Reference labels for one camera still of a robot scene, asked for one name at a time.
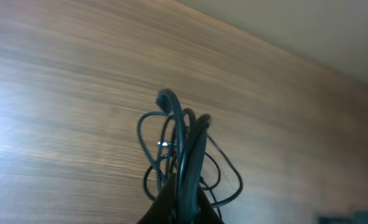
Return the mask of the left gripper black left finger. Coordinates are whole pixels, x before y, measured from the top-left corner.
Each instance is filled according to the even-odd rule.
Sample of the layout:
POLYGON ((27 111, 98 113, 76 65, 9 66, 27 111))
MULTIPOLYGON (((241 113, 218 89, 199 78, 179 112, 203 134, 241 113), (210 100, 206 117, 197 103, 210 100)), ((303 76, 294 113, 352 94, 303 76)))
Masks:
POLYGON ((137 224, 169 224, 173 222, 174 217, 172 213, 175 209, 175 179, 175 174, 172 174, 168 178, 168 184, 163 187, 161 193, 137 224))

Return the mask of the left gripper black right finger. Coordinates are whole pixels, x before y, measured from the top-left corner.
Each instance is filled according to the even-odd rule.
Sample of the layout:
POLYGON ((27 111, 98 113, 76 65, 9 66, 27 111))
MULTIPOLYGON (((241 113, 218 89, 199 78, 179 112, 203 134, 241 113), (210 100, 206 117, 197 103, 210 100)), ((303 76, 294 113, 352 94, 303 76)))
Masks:
POLYGON ((214 211, 203 189, 198 187, 197 201, 200 211, 196 217, 196 224, 224 224, 214 211))

